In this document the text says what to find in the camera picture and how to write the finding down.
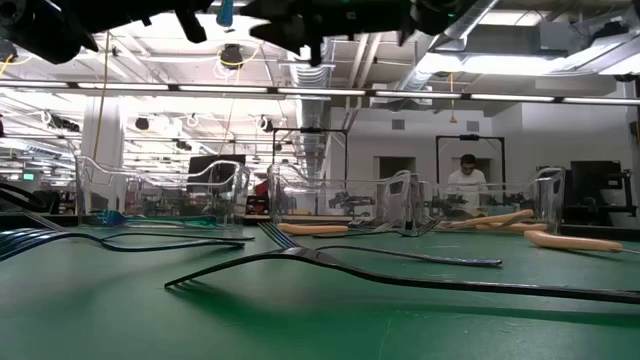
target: computer monitor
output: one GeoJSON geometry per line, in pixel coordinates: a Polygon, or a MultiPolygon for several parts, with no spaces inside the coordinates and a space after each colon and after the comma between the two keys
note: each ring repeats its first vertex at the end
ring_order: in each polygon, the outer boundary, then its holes
{"type": "Polygon", "coordinates": [[[572,161],[571,173],[577,192],[623,188],[620,161],[572,161]]]}
{"type": "MultiPolygon", "coordinates": [[[[207,156],[193,156],[189,159],[189,173],[196,174],[204,169],[206,169],[212,163],[218,160],[227,160],[227,161],[235,161],[241,164],[245,164],[246,155],[207,155],[207,156]]],[[[231,164],[223,164],[219,167],[214,168],[214,173],[211,174],[211,171],[207,171],[206,173],[200,176],[193,176],[189,178],[190,183],[207,183],[209,181],[212,182],[223,182],[233,176],[235,173],[235,166],[231,164]]],[[[192,191],[191,186],[187,187],[187,191],[192,191]]]]}

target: man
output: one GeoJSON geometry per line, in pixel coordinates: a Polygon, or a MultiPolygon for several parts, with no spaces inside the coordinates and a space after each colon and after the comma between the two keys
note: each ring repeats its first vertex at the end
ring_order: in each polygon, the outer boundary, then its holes
{"type": "Polygon", "coordinates": [[[466,201],[465,209],[475,210],[480,207],[480,191],[486,191],[487,179],[480,170],[476,170],[476,157],[466,154],[460,158],[460,170],[449,175],[449,185],[464,185],[456,189],[455,193],[462,195],[466,201]]]}

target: clear plastic container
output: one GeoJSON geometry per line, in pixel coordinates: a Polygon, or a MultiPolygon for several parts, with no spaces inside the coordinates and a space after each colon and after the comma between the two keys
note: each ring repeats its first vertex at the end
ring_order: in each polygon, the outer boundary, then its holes
{"type": "Polygon", "coordinates": [[[197,174],[114,168],[83,156],[76,166],[81,225],[242,231],[250,171],[240,163],[216,161],[197,174]],[[209,182],[193,179],[205,174],[209,182]]]}
{"type": "Polygon", "coordinates": [[[543,169],[529,182],[521,184],[431,185],[414,181],[416,194],[424,194],[427,200],[428,216],[420,216],[419,211],[413,209],[413,217],[418,224],[435,218],[442,221],[441,228],[455,231],[522,233],[544,230],[557,233],[562,223],[564,173],[561,168],[543,169]],[[521,216],[518,225],[503,227],[500,225],[504,221],[473,226],[464,223],[470,219],[515,213],[531,216],[521,216]]]}
{"type": "Polygon", "coordinates": [[[274,223],[354,222],[377,227],[408,219],[410,173],[389,179],[357,181],[313,179],[288,164],[269,168],[271,219],[274,223]]]}

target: table surface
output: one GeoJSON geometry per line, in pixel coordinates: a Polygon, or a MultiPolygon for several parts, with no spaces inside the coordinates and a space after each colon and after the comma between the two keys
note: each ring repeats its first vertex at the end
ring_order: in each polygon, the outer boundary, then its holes
{"type": "MultiPolygon", "coordinates": [[[[277,248],[258,228],[244,232],[257,237],[244,250],[115,253],[65,240],[0,263],[0,359],[640,358],[634,305],[393,287],[283,260],[164,289],[168,280],[277,248]]],[[[478,269],[328,250],[391,275],[640,288],[638,256],[538,249],[516,235],[296,240],[504,260],[501,269],[478,269]]]]}

